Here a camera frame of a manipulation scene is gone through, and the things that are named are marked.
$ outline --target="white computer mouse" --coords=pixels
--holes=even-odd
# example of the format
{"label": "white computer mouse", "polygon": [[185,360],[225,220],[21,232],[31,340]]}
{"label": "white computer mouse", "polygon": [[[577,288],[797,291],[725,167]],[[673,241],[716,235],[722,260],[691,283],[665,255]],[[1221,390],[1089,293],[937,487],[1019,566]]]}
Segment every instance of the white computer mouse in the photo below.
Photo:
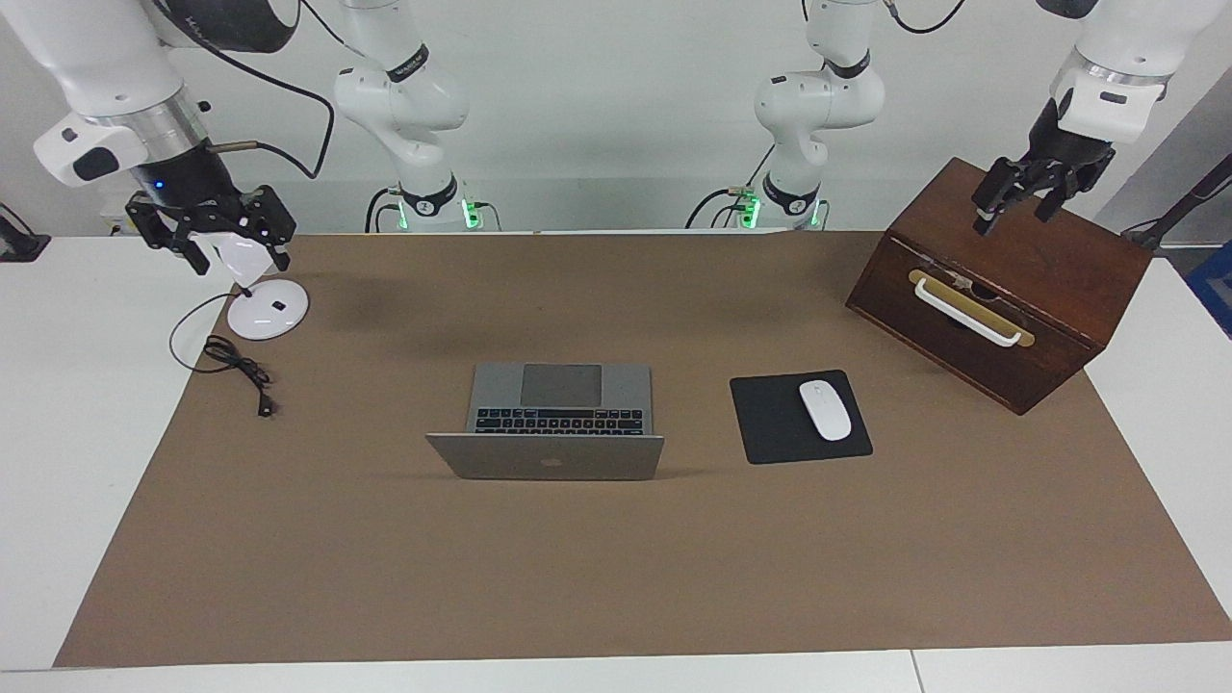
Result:
{"label": "white computer mouse", "polygon": [[824,380],[811,380],[800,386],[800,397],[822,438],[843,440],[851,435],[851,416],[833,385]]}

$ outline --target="black mouse pad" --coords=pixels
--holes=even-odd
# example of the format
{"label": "black mouse pad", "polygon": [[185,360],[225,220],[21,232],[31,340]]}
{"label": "black mouse pad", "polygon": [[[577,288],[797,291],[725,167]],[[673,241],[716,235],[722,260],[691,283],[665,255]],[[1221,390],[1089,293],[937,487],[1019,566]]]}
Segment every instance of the black mouse pad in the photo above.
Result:
{"label": "black mouse pad", "polygon": [[[825,440],[817,433],[800,397],[800,386],[811,380],[829,382],[843,400],[843,406],[851,417],[851,434],[843,440]],[[869,429],[860,416],[851,383],[843,371],[736,377],[731,386],[740,438],[744,439],[744,455],[750,464],[833,460],[872,454]]]}

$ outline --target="silver laptop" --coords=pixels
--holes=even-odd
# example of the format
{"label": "silver laptop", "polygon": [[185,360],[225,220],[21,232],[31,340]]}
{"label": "silver laptop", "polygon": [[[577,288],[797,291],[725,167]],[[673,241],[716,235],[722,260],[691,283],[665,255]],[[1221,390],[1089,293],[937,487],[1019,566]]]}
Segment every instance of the silver laptop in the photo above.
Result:
{"label": "silver laptop", "polygon": [[638,481],[663,451],[653,420],[647,365],[485,363],[467,433],[428,441],[462,478]]}

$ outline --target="cable plug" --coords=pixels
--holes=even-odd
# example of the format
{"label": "cable plug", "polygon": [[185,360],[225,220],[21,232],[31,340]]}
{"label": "cable plug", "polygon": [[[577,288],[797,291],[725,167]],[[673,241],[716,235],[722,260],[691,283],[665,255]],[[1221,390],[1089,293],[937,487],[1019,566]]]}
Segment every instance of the cable plug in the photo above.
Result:
{"label": "cable plug", "polygon": [[256,416],[267,419],[272,417],[274,412],[276,412],[277,409],[278,407],[277,404],[274,403],[274,400],[265,392],[261,392],[261,398],[256,404]]}

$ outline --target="laptop trackpad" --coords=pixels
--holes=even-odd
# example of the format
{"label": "laptop trackpad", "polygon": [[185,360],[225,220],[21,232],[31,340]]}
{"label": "laptop trackpad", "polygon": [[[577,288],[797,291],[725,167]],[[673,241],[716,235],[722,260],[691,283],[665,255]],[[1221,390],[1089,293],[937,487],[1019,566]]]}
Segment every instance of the laptop trackpad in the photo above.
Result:
{"label": "laptop trackpad", "polygon": [[522,407],[598,408],[602,402],[602,366],[526,364]]}

